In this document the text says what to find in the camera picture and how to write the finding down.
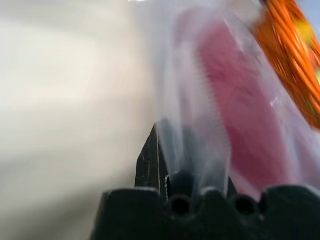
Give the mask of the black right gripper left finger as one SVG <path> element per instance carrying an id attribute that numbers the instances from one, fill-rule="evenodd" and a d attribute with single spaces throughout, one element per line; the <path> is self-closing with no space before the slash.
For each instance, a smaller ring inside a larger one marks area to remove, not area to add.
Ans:
<path id="1" fill-rule="evenodd" d="M 174 151 L 174 131 L 168 121 L 156 122 L 137 158 L 134 189 L 174 193 L 174 178 L 179 171 Z"/>

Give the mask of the red cap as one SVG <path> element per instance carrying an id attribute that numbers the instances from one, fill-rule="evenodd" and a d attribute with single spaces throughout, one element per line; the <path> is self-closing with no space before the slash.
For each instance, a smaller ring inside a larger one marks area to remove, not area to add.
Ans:
<path id="1" fill-rule="evenodd" d="M 194 9 L 178 21 L 178 38 L 193 37 L 231 143 L 230 177 L 257 197 L 275 185 L 301 182 L 299 158 L 284 113 L 294 110 L 256 40 L 236 17 Z"/>

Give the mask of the clear plastic bag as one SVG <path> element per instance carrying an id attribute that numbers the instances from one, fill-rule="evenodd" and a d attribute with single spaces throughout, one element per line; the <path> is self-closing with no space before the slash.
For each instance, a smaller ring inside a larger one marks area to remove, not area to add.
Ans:
<path id="1" fill-rule="evenodd" d="M 231 178 L 231 142 L 201 67 L 196 40 L 192 36 L 179 40 L 178 22 L 186 12 L 198 9 L 216 17 L 235 17 L 250 32 L 250 22 L 259 6 L 246 0 L 239 0 L 239 6 L 232 6 L 231 0 L 132 0 L 130 6 L 149 47 L 161 122 L 169 122 L 173 127 L 178 172 L 192 174 L 194 195 L 209 187 L 226 193 Z M 320 190 L 317 135 L 280 80 L 279 85 L 294 107 L 283 115 L 286 134 L 291 138 L 291 147 L 300 164 L 301 181 L 292 185 Z"/>

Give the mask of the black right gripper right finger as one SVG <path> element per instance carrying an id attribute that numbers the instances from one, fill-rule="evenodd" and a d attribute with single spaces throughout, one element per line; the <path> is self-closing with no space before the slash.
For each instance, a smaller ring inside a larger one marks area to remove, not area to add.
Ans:
<path id="1" fill-rule="evenodd" d="M 227 186 L 227 196 L 233 196 L 233 195 L 237 195 L 237 189 L 232 181 L 232 179 L 229 177 L 228 178 L 228 186 Z"/>

